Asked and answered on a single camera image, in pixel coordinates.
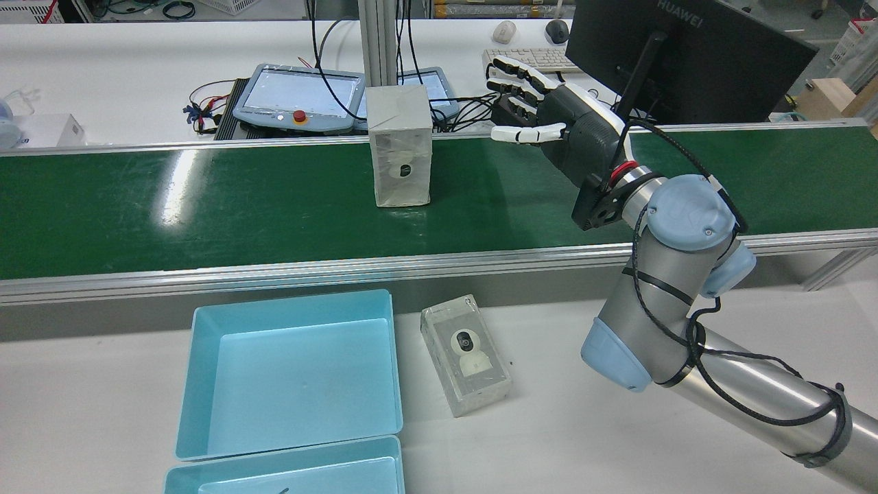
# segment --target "white container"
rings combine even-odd
[[[56,0],[0,0],[0,24],[64,24]]]
[[[226,14],[236,16],[245,11],[250,5],[259,0],[198,0],[204,5],[224,11]]]
[[[369,146],[378,207],[430,202],[433,119],[422,85],[366,88]]]

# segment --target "aluminum rail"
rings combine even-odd
[[[758,256],[836,249],[868,249],[878,246],[878,229],[745,236],[742,240]],[[608,243],[520,251],[0,280],[0,305],[317,287],[616,266],[628,262],[630,255],[630,243]]]

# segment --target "green conveyor belt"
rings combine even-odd
[[[750,234],[878,227],[864,127],[680,132]],[[638,161],[692,172],[633,136]],[[0,279],[626,242],[579,231],[577,190],[539,149],[434,142],[432,203],[379,209],[368,144],[0,157]]]

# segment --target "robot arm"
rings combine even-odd
[[[805,381],[782,361],[746,351],[689,316],[698,294],[716,298],[756,259],[737,240],[740,219],[707,173],[665,178],[637,163],[627,128],[574,84],[556,84],[509,59],[493,65],[532,83],[489,81],[525,95],[536,127],[496,127],[499,141],[539,145],[579,187],[572,218],[582,229],[626,221],[635,230],[623,276],[594,319],[582,359],[611,381],[669,388],[806,468],[878,492],[878,420],[847,404],[844,388]],[[770,360],[779,361],[784,367]]]

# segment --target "tablet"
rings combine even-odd
[[[365,91],[362,73],[291,67],[264,63],[256,67],[232,110],[238,120],[260,127],[302,132],[337,133],[350,130],[354,118],[347,108],[358,108]]]
[[[427,87],[427,98],[431,100],[454,98],[454,91],[451,90],[448,79],[445,78],[445,73],[438,67],[421,69],[420,79],[418,78],[418,73],[414,70],[403,72],[398,78],[399,83],[402,85],[420,84],[421,80],[423,80],[424,86]],[[460,105],[457,101],[430,101],[430,107],[435,110],[433,112],[433,120],[450,120],[460,113]],[[360,99],[360,106],[356,110],[356,116],[362,119],[366,118],[365,95]],[[369,127],[365,120],[357,120],[354,122],[354,128],[356,130],[368,130]]]

